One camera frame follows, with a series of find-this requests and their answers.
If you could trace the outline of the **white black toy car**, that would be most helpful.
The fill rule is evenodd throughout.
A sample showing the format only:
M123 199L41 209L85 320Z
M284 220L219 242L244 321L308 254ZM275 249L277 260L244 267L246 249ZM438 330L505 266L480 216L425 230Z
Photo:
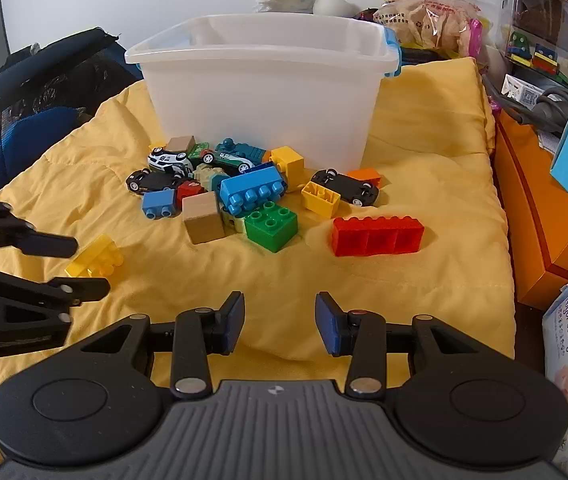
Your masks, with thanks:
M192 162L185 152L173 152L165 148L154 148L147 156L147 165L156 171L165 171L168 174L178 174L188 178L194 171Z

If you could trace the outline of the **red green toy car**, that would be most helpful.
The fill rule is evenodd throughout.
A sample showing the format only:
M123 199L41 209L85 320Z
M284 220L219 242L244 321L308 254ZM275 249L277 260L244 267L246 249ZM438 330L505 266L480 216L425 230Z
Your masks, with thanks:
M203 144L197 144L188 153L188 158L192 162L202 162L209 166L219 167L231 176L244 174L255 166L251 160L245 157L219 152Z

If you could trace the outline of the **yellow transparent brick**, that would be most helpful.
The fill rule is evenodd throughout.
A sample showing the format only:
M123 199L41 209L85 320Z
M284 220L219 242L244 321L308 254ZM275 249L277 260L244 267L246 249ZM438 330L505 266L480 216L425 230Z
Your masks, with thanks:
M124 264L124 255L107 235L102 234L84 247L66 266L69 278L108 278Z

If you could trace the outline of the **red long brick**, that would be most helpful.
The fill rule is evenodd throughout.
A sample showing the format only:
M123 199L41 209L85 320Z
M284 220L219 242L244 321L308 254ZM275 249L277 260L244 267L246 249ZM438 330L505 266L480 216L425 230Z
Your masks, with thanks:
M369 257L418 252L425 226L412 217L336 218L331 250L336 257Z

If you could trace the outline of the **yellow cloth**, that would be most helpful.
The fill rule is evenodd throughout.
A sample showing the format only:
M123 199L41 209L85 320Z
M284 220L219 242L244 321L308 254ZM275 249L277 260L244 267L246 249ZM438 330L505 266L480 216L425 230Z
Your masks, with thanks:
M181 218L145 218L124 181L144 167L162 135L144 82L105 101L90 122L49 148L0 189L0 201L37 229L86 245L109 236L124 256L110 292L72 313L78 341L134 312L169 322L184 310L246 298L235 351L214 356L222 379L342 379L314 324L314 298L393 323L429 313L506 356L515 352L515 306L506 214L490 156L494 120L470 58L409 66L380 84L363 164L384 186L369 217L412 217L424 226L418 252L337 257L331 222L297 194L298 234L279 252L244 235L193 244Z

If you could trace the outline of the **brown cardboard cube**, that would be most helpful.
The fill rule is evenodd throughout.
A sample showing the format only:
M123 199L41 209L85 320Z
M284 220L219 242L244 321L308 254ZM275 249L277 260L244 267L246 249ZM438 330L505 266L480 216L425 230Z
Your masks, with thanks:
M186 232L194 245L225 237L217 195L214 192L184 197L182 217Z

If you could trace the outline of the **dark blue bag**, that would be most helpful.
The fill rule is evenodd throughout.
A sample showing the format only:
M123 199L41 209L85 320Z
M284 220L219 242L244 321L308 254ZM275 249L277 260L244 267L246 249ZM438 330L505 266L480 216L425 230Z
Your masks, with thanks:
M99 27L10 55L0 67L0 188L141 79Z

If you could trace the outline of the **green brick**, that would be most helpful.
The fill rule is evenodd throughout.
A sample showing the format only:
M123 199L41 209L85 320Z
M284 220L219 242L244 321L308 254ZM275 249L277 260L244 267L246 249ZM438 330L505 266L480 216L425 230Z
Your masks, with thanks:
M281 250L298 233L297 214L274 202L247 214L244 225L249 240L270 252Z

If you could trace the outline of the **small blue brick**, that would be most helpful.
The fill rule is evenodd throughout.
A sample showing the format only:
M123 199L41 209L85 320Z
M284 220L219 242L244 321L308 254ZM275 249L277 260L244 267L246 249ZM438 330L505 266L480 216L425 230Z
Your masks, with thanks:
M174 217L177 214L177 207L173 188L145 193L142 199L142 211L149 220Z

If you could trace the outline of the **yellow open brick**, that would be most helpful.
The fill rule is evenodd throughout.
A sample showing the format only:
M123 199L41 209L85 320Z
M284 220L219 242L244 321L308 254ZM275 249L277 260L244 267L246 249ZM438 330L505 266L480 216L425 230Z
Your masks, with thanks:
M325 219L337 214L341 195L325 186L309 181L301 190L302 203L309 211Z

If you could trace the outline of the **black sports toy car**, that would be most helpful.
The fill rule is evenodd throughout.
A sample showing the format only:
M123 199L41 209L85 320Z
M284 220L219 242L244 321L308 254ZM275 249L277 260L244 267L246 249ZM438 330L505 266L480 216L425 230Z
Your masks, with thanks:
M144 195L148 192L163 191L167 188L176 190L185 177L169 174L165 171L151 171L147 168L136 170L127 177L127 188L135 194Z

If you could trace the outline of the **large blue brick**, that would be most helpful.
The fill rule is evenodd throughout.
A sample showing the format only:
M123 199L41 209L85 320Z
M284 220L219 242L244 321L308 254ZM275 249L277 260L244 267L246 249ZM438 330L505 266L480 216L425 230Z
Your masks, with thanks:
M269 162L223 180L219 186L219 198L233 217L244 217L266 202L277 202L286 190L287 184L282 175Z

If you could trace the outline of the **beige toy train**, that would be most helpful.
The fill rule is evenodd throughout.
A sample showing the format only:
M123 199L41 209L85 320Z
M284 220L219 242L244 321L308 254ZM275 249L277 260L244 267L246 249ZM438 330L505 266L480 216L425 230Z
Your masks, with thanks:
M207 191L214 191L221 180L229 175L219 167L199 164L194 170L195 180Z

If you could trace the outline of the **orange brick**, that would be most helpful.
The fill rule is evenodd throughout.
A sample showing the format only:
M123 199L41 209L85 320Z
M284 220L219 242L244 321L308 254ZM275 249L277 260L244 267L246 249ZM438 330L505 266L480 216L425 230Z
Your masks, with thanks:
M375 188L379 188L381 180L383 180L383 176L374 168L351 170L347 172L347 176L355 180L369 183L372 186L375 186Z

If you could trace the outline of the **teal toy train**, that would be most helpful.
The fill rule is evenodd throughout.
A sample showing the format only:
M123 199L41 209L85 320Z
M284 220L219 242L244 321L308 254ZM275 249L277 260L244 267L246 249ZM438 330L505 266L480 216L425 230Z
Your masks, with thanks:
M257 148L251 144L235 142L232 138L225 138L215 149L218 152L236 155L250 160L254 165L264 162L267 157L267 151L263 148Z

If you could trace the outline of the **small brown block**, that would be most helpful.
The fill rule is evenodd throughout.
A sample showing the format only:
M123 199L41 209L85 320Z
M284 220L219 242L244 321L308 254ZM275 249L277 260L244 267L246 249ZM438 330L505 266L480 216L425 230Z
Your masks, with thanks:
M167 144L165 150L171 153L191 153L196 144L195 136L173 136Z

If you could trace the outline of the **orange box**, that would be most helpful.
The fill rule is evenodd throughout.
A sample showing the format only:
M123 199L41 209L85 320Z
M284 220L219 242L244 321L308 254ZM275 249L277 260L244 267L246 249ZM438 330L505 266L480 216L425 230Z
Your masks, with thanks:
M550 175L552 154L532 127L502 110L495 119L494 169L506 211L515 294L545 311L568 284L568 193Z

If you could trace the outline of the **white plastic storage bin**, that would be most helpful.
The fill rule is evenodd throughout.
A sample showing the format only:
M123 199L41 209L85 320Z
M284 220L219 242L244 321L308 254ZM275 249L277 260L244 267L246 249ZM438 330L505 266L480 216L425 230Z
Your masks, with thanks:
M131 47L163 132L272 151L310 168L360 167L381 81L401 72L395 33L353 18L208 15Z

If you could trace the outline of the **snack bag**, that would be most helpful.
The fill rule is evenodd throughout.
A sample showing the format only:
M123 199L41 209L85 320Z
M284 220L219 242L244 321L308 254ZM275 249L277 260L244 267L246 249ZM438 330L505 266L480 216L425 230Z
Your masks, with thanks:
M450 58L479 58L490 28L472 0L383 0L373 20L392 29L402 47Z

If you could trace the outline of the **clear toy box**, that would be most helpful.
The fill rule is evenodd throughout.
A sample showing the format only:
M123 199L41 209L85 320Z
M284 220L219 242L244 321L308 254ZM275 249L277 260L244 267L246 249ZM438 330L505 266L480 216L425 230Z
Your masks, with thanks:
M568 78L568 0L500 0L496 44L529 66L539 56L551 58Z

